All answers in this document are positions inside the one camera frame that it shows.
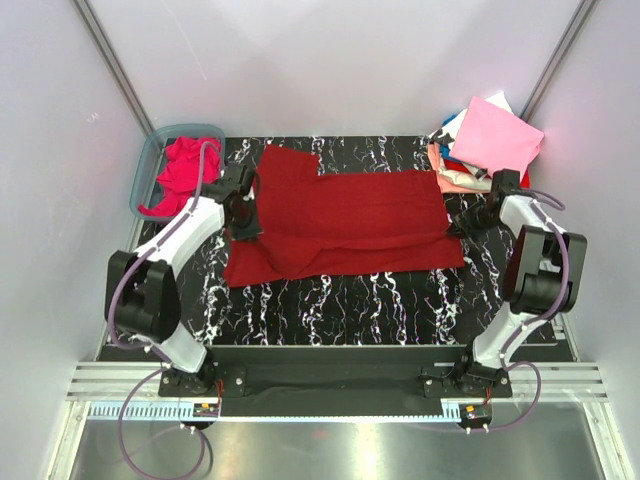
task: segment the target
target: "blue laundry basket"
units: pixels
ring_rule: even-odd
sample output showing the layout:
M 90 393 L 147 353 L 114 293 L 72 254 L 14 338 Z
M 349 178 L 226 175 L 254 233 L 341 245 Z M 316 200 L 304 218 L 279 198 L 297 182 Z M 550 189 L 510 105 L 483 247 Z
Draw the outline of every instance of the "blue laundry basket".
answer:
M 138 169 L 133 180 L 129 208 L 136 217 L 150 222 L 169 222 L 172 217 L 150 217 L 138 211 L 139 205 L 153 208 L 163 198 L 163 187 L 156 181 L 156 177 L 164 170 L 167 164 L 165 149 L 178 137 L 190 138 L 215 138 L 220 141 L 220 161 L 224 162 L 224 133 L 213 125 L 186 124 L 171 125 L 153 132 L 144 143 Z

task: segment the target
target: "folded fabric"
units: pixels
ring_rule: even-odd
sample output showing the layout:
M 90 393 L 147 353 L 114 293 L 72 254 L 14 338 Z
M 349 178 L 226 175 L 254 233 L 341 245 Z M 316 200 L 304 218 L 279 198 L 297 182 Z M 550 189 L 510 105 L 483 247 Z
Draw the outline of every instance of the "folded fabric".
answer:
M 433 172 L 317 175 L 318 157 L 269 145 L 256 242 L 232 242 L 230 287 L 314 275 L 464 266 Z
M 538 155 L 544 134 L 520 118 L 481 98 L 471 100 L 451 148 L 462 162 L 492 175 L 503 168 L 517 170 L 520 179 Z
M 487 102 L 495 105 L 496 107 L 501 108 L 509 113 L 513 113 L 511 110 L 511 106 L 509 106 L 509 102 L 507 102 L 506 97 L 504 96 L 504 92 L 498 92 L 495 95 L 487 98 Z M 467 115 L 468 109 L 462 110 L 458 115 L 454 117 L 450 117 L 445 120 L 444 124 L 441 128 L 432 132 L 429 135 L 429 139 L 433 142 L 439 143 L 442 147 L 445 147 L 447 150 L 440 152 L 444 158 L 453 158 L 459 160 L 453 153 L 450 152 L 453 149 L 456 141 L 456 137 L 458 136 L 458 132 L 460 127 L 462 126 L 462 122 L 464 121 Z
M 440 145 L 437 143 L 429 144 L 427 156 L 442 193 L 487 193 L 491 190 L 490 178 L 479 180 L 460 169 L 448 169 L 440 156 Z

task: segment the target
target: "black marble surface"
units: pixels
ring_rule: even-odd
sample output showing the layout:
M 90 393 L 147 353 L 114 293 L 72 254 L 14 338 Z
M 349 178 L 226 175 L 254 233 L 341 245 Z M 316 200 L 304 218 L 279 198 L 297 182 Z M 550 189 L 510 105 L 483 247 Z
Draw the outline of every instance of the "black marble surface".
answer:
M 257 165 L 268 143 L 317 153 L 319 174 L 429 169 L 426 137 L 230 138 L 228 162 Z M 455 215 L 482 195 L 446 194 Z M 160 226 L 147 223 L 140 243 Z M 178 277 L 182 319 L 206 345 L 411 345 L 467 343 L 501 304 L 513 236 L 495 229 L 464 241 L 466 267 L 321 276 L 229 289 L 226 237 L 206 241 Z M 555 343 L 550 325 L 528 343 Z

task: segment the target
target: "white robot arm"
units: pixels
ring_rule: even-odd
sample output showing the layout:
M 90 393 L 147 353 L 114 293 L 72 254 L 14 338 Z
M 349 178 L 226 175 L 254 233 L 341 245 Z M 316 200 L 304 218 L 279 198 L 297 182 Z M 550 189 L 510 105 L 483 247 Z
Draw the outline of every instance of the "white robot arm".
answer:
M 493 396 L 511 396 L 507 365 L 513 353 L 536 328 L 575 304 L 587 239 L 556 225 L 519 181 L 518 172 L 496 172 L 487 202 L 456 216 L 449 229 L 450 235 L 475 238 L 506 226 L 517 241 L 503 282 L 504 304 L 446 376 L 423 372 L 427 396 L 479 396 L 489 388 Z
M 185 373 L 203 374 L 207 350 L 180 322 L 176 278 L 187 260 L 217 231 L 229 227 L 236 240 L 250 240 L 261 233 L 252 189 L 254 177 L 255 172 L 248 167 L 228 166 L 221 179 L 203 185 L 202 195 L 189 199 L 153 239 L 132 253 L 118 251 L 109 260 L 107 320 L 109 307 L 115 301 L 115 325 L 152 345 L 171 361 L 173 368 Z M 122 294 L 114 299 L 129 268 L 145 255 L 131 278 L 120 285 Z

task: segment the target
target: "cable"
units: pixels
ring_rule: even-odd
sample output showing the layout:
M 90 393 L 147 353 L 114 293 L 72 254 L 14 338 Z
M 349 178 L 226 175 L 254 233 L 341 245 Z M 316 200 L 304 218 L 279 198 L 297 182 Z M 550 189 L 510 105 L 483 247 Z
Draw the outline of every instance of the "cable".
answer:
M 552 197 L 551 195 L 548 195 L 548 194 L 546 194 L 544 192 L 536 192 L 536 193 L 542 193 L 547 198 L 550 198 L 550 199 L 556 201 L 559 206 L 564 208 L 564 204 L 562 202 L 560 202 L 559 200 L 555 199 L 555 197 Z M 522 325 L 520 326 L 520 328 L 511 334 L 511 336 L 505 342 L 504 346 L 500 349 L 500 363 L 502 364 L 502 367 L 507 372 L 510 372 L 510 371 L 515 370 L 516 368 L 522 367 L 522 366 L 527 366 L 527 367 L 529 367 L 529 368 L 531 368 L 533 370 L 533 373 L 536 376 L 536 393 L 535 393 L 535 395 L 533 397 L 533 401 L 531 402 L 531 405 L 529 406 L 529 408 L 520 417 L 518 417 L 513 422 L 507 423 L 506 425 L 500 425 L 498 427 L 491 428 L 490 431 L 494 431 L 494 432 L 495 431 L 498 431 L 498 432 L 505 431 L 505 430 L 508 430 L 508 429 L 510 429 L 512 427 L 520 425 L 527 418 L 529 418 L 529 416 L 533 413 L 533 411 L 535 410 L 536 406 L 538 405 L 538 402 L 540 400 L 540 394 L 542 392 L 542 376 L 540 375 L 540 370 L 538 369 L 538 367 L 536 367 L 536 365 L 534 363 L 527 362 L 527 361 L 516 362 L 516 363 L 513 363 L 513 364 L 507 366 L 506 361 L 505 361 L 506 352 L 509 349 L 509 347 L 513 344 L 513 342 L 516 340 L 516 338 L 518 338 L 518 335 L 520 335 L 520 333 L 522 333 L 523 330 L 528 328 L 529 325 L 531 325 L 531 324 L 533 324 L 535 322 L 538 322 L 540 320 L 549 320 L 549 319 L 553 318 L 558 313 L 558 311 L 560 310 L 560 305 L 562 304 L 562 302 L 565 299 L 565 295 L 566 295 L 566 292 L 567 292 L 567 287 L 569 285 L 569 252 L 567 251 L 567 246 L 564 243 L 564 239 L 562 238 L 562 234 L 560 233 L 560 230 L 555 225 L 555 223 L 553 223 L 551 221 L 551 219 L 547 216 L 547 214 L 544 213 L 544 211 L 536 203 L 532 203 L 531 204 L 531 209 L 538 216 L 538 218 L 540 218 L 540 220 L 542 220 L 545 223 L 545 225 L 547 225 L 549 227 L 549 229 L 553 232 L 553 234 L 556 237 L 556 240 L 557 240 L 558 245 L 560 247 L 561 256 L 562 256 L 562 279 L 560 281 L 560 291 L 558 292 L 558 296 L 554 300 L 554 302 L 551 305 L 551 307 L 549 307 L 549 309 L 546 312 L 544 312 L 543 314 L 538 315 L 538 316 L 533 317 L 533 318 L 530 318 L 529 320 L 526 320 L 525 322 L 523 322 Z
M 169 237 L 171 237 L 171 235 L 173 235 L 176 232 L 176 230 L 178 230 L 178 228 L 180 228 L 180 226 L 182 226 L 182 224 L 184 224 L 184 222 L 187 221 L 187 219 L 191 216 L 196 206 L 198 205 L 198 200 L 200 200 L 200 193 L 202 191 L 202 182 L 204 179 L 205 152 L 207 147 L 212 147 L 218 153 L 218 156 L 220 155 L 220 149 L 213 142 L 204 142 L 202 144 L 202 146 L 200 147 L 200 166 L 198 169 L 198 184 L 196 186 L 196 191 L 193 196 L 193 203 L 191 204 L 191 207 L 189 207 L 188 212 L 185 212 L 185 214 L 182 217 L 180 217 L 180 219 L 169 230 L 167 230 L 166 233 L 163 232 L 163 235 L 156 242 L 157 247 L 161 247 L 169 239 Z M 222 162 L 223 160 L 220 159 L 220 162 L 219 162 L 220 169 L 221 169 L 220 171 L 222 171 Z M 129 280 L 131 280 L 131 277 L 133 277 L 133 275 L 138 271 L 138 268 L 140 268 L 140 266 L 144 263 L 144 261 L 147 258 L 149 258 L 157 250 L 157 247 L 149 248 L 149 250 L 142 253 L 136 259 L 136 261 L 133 262 L 133 265 L 131 265 L 131 267 L 127 269 L 125 274 L 122 276 L 122 278 L 118 282 L 118 285 L 116 286 L 116 289 L 113 292 L 113 296 L 111 297 L 111 303 L 109 304 L 109 312 L 107 315 L 107 329 L 109 331 L 109 335 L 111 336 L 111 342 L 117 347 L 120 347 L 122 350 L 135 350 L 137 348 L 144 348 L 144 347 L 150 346 L 150 344 L 147 342 L 137 342 L 137 343 L 122 342 L 118 338 L 115 316 L 116 316 L 116 309 L 118 307 L 118 302 L 120 301 L 120 297 L 122 297 L 122 293 L 124 292 L 124 289 L 129 283 Z
M 142 478 L 147 479 L 147 480 L 187 480 L 188 478 L 190 478 L 200 468 L 200 465 L 202 465 L 202 462 L 204 461 L 205 449 L 207 448 L 207 444 L 209 442 L 209 439 L 205 436 L 204 433 L 202 433 L 200 430 L 198 430 L 195 427 L 191 427 L 191 433 L 192 434 L 193 433 L 197 433 L 198 437 L 200 438 L 200 454 L 198 455 L 198 460 L 196 461 L 196 464 L 193 466 L 193 468 L 191 470 L 189 470 L 187 473 L 185 473 L 184 475 L 181 475 L 179 477 L 173 477 L 173 478 L 170 478 L 170 479 L 166 478 L 166 477 L 156 477 L 154 475 L 150 475 L 150 474 L 144 472 L 131 459 L 131 455 L 129 454 L 129 452 L 127 452 L 127 448 L 126 448 L 126 446 L 124 444 L 124 436 L 123 436 L 123 433 L 122 433 L 122 424 L 123 424 L 123 419 L 124 419 L 124 412 L 127 409 L 127 406 L 129 405 L 129 402 L 131 402 L 131 399 L 133 398 L 133 396 L 137 393 L 138 390 L 140 390 L 140 388 L 146 382 L 148 382 L 152 378 L 162 374 L 163 372 L 166 372 L 167 370 L 169 370 L 169 369 L 166 368 L 166 367 L 161 367 L 158 370 L 156 370 L 155 372 L 150 373 L 149 375 L 144 377 L 142 380 L 140 380 L 138 382 L 138 384 L 135 387 L 133 387 L 131 392 L 129 392 L 129 395 L 127 395 L 127 398 L 125 399 L 124 403 L 122 404 L 122 408 L 120 409 L 120 413 L 118 414 L 118 446 L 120 447 L 120 453 L 122 453 L 122 458 L 124 459 L 125 463 L 129 466 L 129 468 L 131 468 L 131 470 L 133 470 L 138 475 L 140 475 Z
M 198 183 L 197 183 L 196 190 L 195 190 L 195 193 L 194 193 L 194 196 L 193 196 L 193 202 L 192 202 L 191 206 L 189 207 L 189 210 L 187 212 L 185 212 L 184 215 L 182 215 L 182 217 L 180 217 L 180 219 L 178 219 L 178 221 L 175 224 L 173 224 L 173 226 L 171 226 L 171 228 L 169 228 L 166 232 L 163 232 L 163 235 L 157 240 L 156 246 L 153 246 L 153 247 L 149 248 L 146 252 L 140 254 L 138 256 L 138 258 L 135 260 L 135 262 L 133 262 L 131 267 L 129 267 L 127 269 L 127 271 L 124 273 L 124 275 L 122 276 L 122 278 L 118 282 L 118 285 L 116 286 L 116 288 L 115 288 L 115 290 L 113 292 L 113 296 L 111 297 L 111 303 L 109 304 L 109 311 L 108 311 L 108 314 L 107 314 L 107 329 L 109 331 L 109 335 L 111 336 L 111 341 L 112 341 L 112 343 L 114 345 L 116 345 L 117 347 L 119 347 L 119 348 L 121 348 L 123 350 L 134 350 L 134 349 L 137 349 L 137 348 L 151 348 L 153 350 L 153 352 L 158 357 L 160 357 L 160 359 L 162 361 L 164 361 L 167 365 L 171 364 L 171 360 L 160 349 L 156 348 L 153 344 L 147 343 L 147 342 L 127 343 L 127 342 L 121 341 L 118 338 L 118 331 L 117 331 L 116 322 L 115 322 L 116 309 L 117 309 L 117 306 L 118 306 L 118 302 L 120 301 L 120 298 L 122 297 L 124 289 L 126 288 L 127 284 L 129 283 L 129 281 L 131 280 L 133 275 L 138 271 L 140 266 L 154 252 L 156 252 L 158 250 L 158 248 L 161 247 L 169 239 L 169 237 L 171 237 L 171 235 L 173 235 L 178 230 L 178 228 L 180 228 L 180 226 L 182 226 L 184 224 L 184 222 L 187 221 L 187 219 L 189 217 L 191 217 L 192 213 L 196 209 L 196 206 L 198 204 L 198 200 L 200 199 L 200 193 L 202 192 L 202 183 L 203 183 L 203 179 L 204 179 L 204 167 L 205 167 L 205 152 L 206 152 L 206 148 L 207 147 L 212 147 L 218 153 L 218 156 L 220 156 L 220 149 L 213 142 L 207 141 L 207 142 L 203 142 L 202 143 L 202 145 L 200 147 L 200 165 L 199 165 L 199 169 L 198 169 Z M 219 165 L 220 165 L 219 176 L 222 173 L 222 162 L 223 161 L 224 161 L 224 159 L 222 159 L 222 158 L 219 161 Z M 125 444 L 124 444 L 124 436 L 123 436 L 123 432 L 122 432 L 122 424 L 123 424 L 124 412 L 125 412 L 125 410 L 127 408 L 127 405 L 129 405 L 129 402 L 131 401 L 133 396 L 136 394 L 136 392 L 142 387 L 142 385 L 144 385 L 150 379 L 154 378 L 157 375 L 162 374 L 163 372 L 165 372 L 167 370 L 168 370 L 168 368 L 163 366 L 162 368 L 156 370 L 155 372 L 153 372 L 150 375 L 148 375 L 145 378 L 143 378 L 135 387 L 133 387 L 133 389 L 131 390 L 131 392 L 129 393 L 127 398 L 125 399 L 124 403 L 122 404 L 122 408 L 120 409 L 120 414 L 118 415 L 118 444 L 120 446 L 120 452 L 122 453 L 122 458 L 124 459 L 126 464 L 131 468 L 131 470 L 136 472 L 142 478 L 145 478 L 145 479 L 148 479 L 148 480 L 186 480 L 186 479 L 190 478 L 200 468 L 200 465 L 202 465 L 202 462 L 204 460 L 204 455 L 205 455 L 205 449 L 209 450 L 209 452 L 211 453 L 211 458 L 213 459 L 213 449 L 211 448 L 211 445 L 209 443 L 209 439 L 200 430 L 197 430 L 195 427 L 191 427 L 191 432 L 192 433 L 193 432 L 197 433 L 199 438 L 200 438 L 200 455 L 199 455 L 198 460 L 197 460 L 196 464 L 194 465 L 194 467 L 191 470 L 189 470 L 186 474 L 184 474 L 184 475 L 182 475 L 180 477 L 176 477 L 176 478 L 172 478 L 172 479 L 166 479 L 166 478 L 163 478 L 163 477 L 155 477 L 153 475 L 150 475 L 150 474 L 142 471 L 140 468 L 138 468 L 138 466 L 131 459 L 131 455 L 127 452 L 127 449 L 126 449 Z M 219 403 L 221 402 L 220 394 L 218 395 L 218 402 Z M 166 431 L 160 432 L 160 435 L 154 436 L 154 439 L 158 438 L 159 436 L 164 435 L 164 433 L 166 433 Z
M 553 195 L 547 192 L 543 192 L 541 190 L 536 190 L 533 188 L 527 188 L 525 189 L 525 191 L 535 193 L 536 200 L 538 200 L 541 203 L 549 205 L 551 208 L 555 208 L 556 210 L 560 210 L 560 211 L 563 211 L 566 208 L 563 202 L 561 202 L 559 199 L 557 199 L 556 197 L 554 197 Z

